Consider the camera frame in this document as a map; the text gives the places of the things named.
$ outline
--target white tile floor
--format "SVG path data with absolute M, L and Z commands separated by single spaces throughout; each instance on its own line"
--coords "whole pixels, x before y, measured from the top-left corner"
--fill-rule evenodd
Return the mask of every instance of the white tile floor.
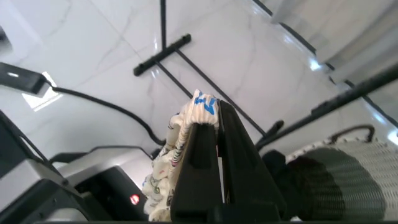
M 188 98 L 157 67 L 141 77 L 132 74 L 160 50 L 159 20 L 158 0 L 0 0 L 0 26 L 13 46 L 0 61 L 48 72 L 58 86 L 122 106 L 163 138 L 170 116 Z M 191 33 L 182 52 L 264 130 L 278 119 L 292 124 L 341 91 L 328 81 L 326 68 L 280 26 L 269 24 L 252 1 L 168 0 L 167 25 L 169 43 Z M 162 63 L 189 91 L 219 96 L 178 55 Z M 48 157 L 103 144 L 156 147 L 141 126 L 117 111 L 73 96 L 54 97 L 34 104 L 0 86 L 0 109 Z M 242 121 L 257 141 L 260 134 Z M 391 137 L 396 128 L 358 100 L 263 152 L 289 153 L 361 123 L 375 125 L 380 138 L 398 141 Z

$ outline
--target basket handle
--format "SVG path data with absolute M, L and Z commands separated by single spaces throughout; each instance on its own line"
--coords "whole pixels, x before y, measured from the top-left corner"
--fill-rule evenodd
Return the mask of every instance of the basket handle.
M 339 132 L 337 132 L 336 134 L 330 136 L 330 137 L 329 137 L 329 139 L 330 139 L 330 143 L 329 143 L 329 144 L 334 144 L 334 143 L 336 143 L 336 142 L 337 142 L 337 139 L 340 138 L 340 137 L 341 137 L 342 135 L 344 135 L 344 134 L 348 134 L 348 133 L 350 133 L 350 132 L 352 132 L 352 131 L 357 131 L 357 130 L 360 130 L 360 129 L 368 129 L 368 130 L 369 130 L 369 134 L 368 134 L 368 136 L 366 137 L 366 142 L 371 142 L 371 141 L 372 141 L 372 138 L 373 138 L 373 136 L 374 136 L 374 132 L 375 132 L 374 126 L 371 125 L 371 124 L 362 124 L 362 125 L 353 126 L 353 127 L 351 127 L 351 128 L 344 129 L 344 130 L 339 131 Z

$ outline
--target gray machine part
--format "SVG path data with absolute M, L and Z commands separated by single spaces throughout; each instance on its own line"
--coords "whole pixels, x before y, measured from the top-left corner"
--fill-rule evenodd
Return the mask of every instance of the gray machine part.
M 86 217 L 75 208 L 61 208 L 53 212 L 45 221 L 47 222 L 72 222 L 87 221 Z
M 61 185 L 63 178 L 31 159 L 22 161 L 0 179 L 0 212 L 17 200 L 38 181 L 48 179 Z M 68 191 L 79 194 L 71 185 L 64 187 Z
M 145 177 L 152 172 L 151 159 L 139 149 L 98 149 L 61 168 L 59 172 L 72 186 L 112 167 L 121 168 L 142 190 Z

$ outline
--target crumpled cloth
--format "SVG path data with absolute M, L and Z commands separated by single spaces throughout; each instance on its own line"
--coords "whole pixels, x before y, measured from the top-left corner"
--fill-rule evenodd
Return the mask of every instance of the crumpled cloth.
M 218 105 L 213 95 L 195 90 L 192 99 L 172 116 L 167 130 L 166 145 L 152 162 L 153 172 L 143 183 L 147 196 L 144 212 L 152 222 L 170 222 L 170 204 L 180 175 L 184 144 L 192 124 L 212 124 L 218 130 Z

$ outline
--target red logo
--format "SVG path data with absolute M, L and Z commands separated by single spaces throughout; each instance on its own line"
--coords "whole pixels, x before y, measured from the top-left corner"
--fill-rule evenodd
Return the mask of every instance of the red logo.
M 139 196 L 138 195 L 132 195 L 130 196 L 130 201 L 133 205 L 137 205 L 139 202 Z

